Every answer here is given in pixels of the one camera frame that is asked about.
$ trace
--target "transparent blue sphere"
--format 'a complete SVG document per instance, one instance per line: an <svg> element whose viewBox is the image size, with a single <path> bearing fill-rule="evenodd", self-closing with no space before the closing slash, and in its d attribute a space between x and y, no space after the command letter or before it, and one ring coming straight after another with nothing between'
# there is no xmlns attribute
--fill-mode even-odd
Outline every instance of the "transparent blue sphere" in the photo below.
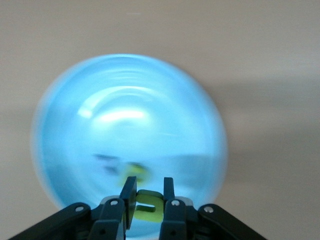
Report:
<svg viewBox="0 0 320 240"><path fill-rule="evenodd" d="M160 193L172 177L175 195L198 208L213 202L227 168L210 97L185 72L148 56L104 55L72 67L40 101L32 132L39 179L62 208L95 208L134 173L138 189ZM127 238L156 237L160 225L133 219Z"/></svg>

